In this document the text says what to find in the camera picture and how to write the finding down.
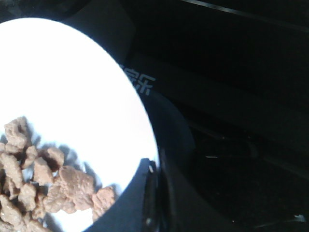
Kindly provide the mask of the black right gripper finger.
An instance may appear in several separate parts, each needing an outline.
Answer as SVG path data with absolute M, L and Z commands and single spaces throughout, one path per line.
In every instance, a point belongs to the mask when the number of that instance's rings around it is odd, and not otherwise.
M 86 232 L 157 232 L 158 173 L 155 162 L 142 159 L 128 187 Z

